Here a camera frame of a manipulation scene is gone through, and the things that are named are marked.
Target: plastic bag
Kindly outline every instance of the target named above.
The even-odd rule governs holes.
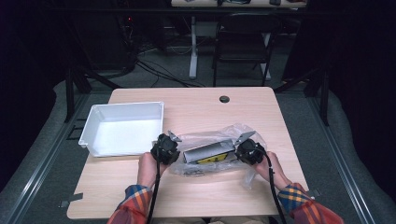
[[[249,165],[243,163],[242,161],[239,161],[235,157],[233,152],[229,153],[224,161],[216,161],[206,164],[185,163],[182,153],[187,150],[207,146],[229,139],[231,139],[234,143],[242,133],[248,133],[252,131],[254,130],[247,125],[235,123],[232,126],[225,127],[218,131],[178,134],[177,136],[182,141],[178,143],[177,147],[177,149],[180,151],[180,156],[177,161],[175,161],[169,167],[169,170],[172,174],[175,175],[199,176],[223,171],[231,171],[235,169],[245,169],[247,171],[247,174],[245,176],[245,180],[243,181],[243,185],[249,188],[250,182],[256,173]],[[253,134],[252,136],[250,136],[250,138],[266,148],[266,144],[259,133]]]

